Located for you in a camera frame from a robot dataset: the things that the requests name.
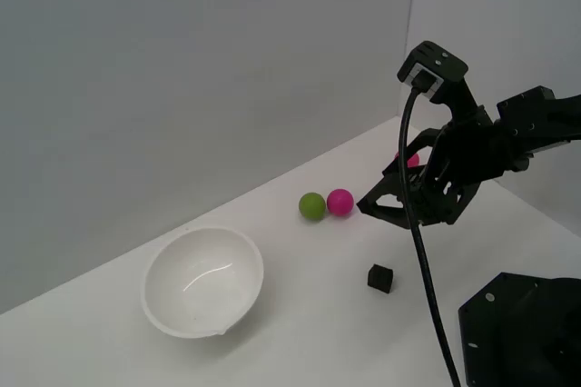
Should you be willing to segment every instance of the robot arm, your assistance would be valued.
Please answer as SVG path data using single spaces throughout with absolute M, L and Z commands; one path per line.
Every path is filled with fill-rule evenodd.
M 409 54 L 398 79 L 410 84 L 422 70 L 434 77 L 426 96 L 433 104 L 446 105 L 452 116 L 439 130 L 420 133 L 407 148 L 407 155 L 432 148 L 426 165 L 409 168 L 411 198 L 423 225 L 453 224 L 483 181 L 505 171 L 524 171 L 534 153 L 581 139 L 581 95 L 557 100 L 550 89 L 535 87 L 499 103 L 500 118 L 493 123 L 468 89 L 464 62 L 424 42 Z M 365 214 L 409 228 L 403 208 L 377 204 L 387 194 L 401 202 L 397 159 L 358 207 Z

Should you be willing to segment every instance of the small black block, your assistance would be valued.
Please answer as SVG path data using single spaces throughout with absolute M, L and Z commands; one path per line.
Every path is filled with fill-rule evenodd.
M 393 283 L 393 271 L 387 267 L 373 264 L 367 275 L 367 285 L 374 289 L 381 290 L 384 293 L 391 291 Z

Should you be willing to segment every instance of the green ball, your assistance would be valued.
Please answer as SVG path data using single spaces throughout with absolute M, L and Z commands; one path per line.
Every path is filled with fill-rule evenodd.
M 318 193 L 306 193 L 299 201 L 299 211 L 311 221 L 320 221 L 325 216 L 327 205 Z

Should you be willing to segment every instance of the bowl rim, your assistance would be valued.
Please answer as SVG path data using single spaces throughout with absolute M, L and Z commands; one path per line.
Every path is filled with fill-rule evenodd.
M 155 317 L 155 315 L 152 313 L 152 311 L 149 308 L 149 305 L 145 299 L 145 285 L 147 283 L 147 278 L 149 276 L 149 273 L 153 267 L 153 264 L 155 263 L 155 261 L 158 259 L 158 257 L 165 252 L 165 250 L 172 244 L 174 243 L 176 240 L 181 239 L 182 237 L 184 237 L 185 235 L 188 235 L 190 233 L 196 233 L 202 230 L 220 230 L 220 231 L 227 231 L 230 233 L 235 234 L 236 236 L 240 237 L 244 242 L 246 242 L 251 249 L 254 252 L 254 257 L 256 258 L 256 260 L 258 261 L 258 266 L 259 266 L 259 284 L 255 287 L 254 292 L 251 294 L 251 298 L 249 299 L 249 301 L 240 308 L 240 310 L 236 313 L 236 316 L 234 316 L 234 320 L 232 322 L 230 322 L 227 325 L 224 325 L 221 329 L 219 330 L 208 330 L 208 331 L 202 331 L 202 332 L 181 332 L 178 330 L 174 330 L 173 328 L 170 328 L 169 326 L 163 324 L 161 321 L 159 321 L 157 319 L 157 317 Z M 145 271 L 143 273 L 143 277 L 142 277 L 142 282 L 141 282 L 141 289 L 140 289 L 140 299 L 141 299 L 141 304 L 142 304 L 142 308 L 143 311 L 145 312 L 145 316 L 149 319 L 149 321 L 160 331 L 165 332 L 166 334 L 169 334 L 173 337 L 179 337 L 179 338 L 183 338 L 183 339 L 199 339 L 202 337 L 211 337 L 213 335 L 223 335 L 225 334 L 232 326 L 234 326 L 249 310 L 250 308 L 254 305 L 254 303 L 256 302 L 256 299 L 258 298 L 259 293 L 261 292 L 261 288 L 262 288 L 262 283 L 264 281 L 264 263 L 262 260 L 262 255 L 261 252 L 259 251 L 258 247 L 256 246 L 256 244 L 254 243 L 254 241 L 248 237 L 246 234 L 238 231 L 238 230 L 234 230 L 233 228 L 227 227 L 227 226 L 221 226 L 221 225 L 203 225 L 203 226 L 195 226 L 192 228 L 188 228 L 187 230 L 185 230 L 184 232 L 180 232 L 178 234 L 176 234 L 174 237 L 172 237 L 171 240 L 169 240 L 168 242 L 166 242 L 163 247 L 153 256 L 153 258 L 150 260 L 150 262 L 148 263 L 147 267 L 145 268 Z

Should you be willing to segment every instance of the ball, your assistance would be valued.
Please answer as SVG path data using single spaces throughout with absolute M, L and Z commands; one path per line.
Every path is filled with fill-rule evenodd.
M 299 211 L 310 221 L 320 221 L 325 216 L 325 199 L 318 193 L 306 193 L 299 201 Z
M 417 154 L 413 154 L 409 159 L 408 159 L 408 167 L 416 167 L 419 166 L 419 155 Z
M 333 190 L 327 196 L 327 208 L 336 216 L 345 216 L 353 210 L 353 195 L 345 189 Z

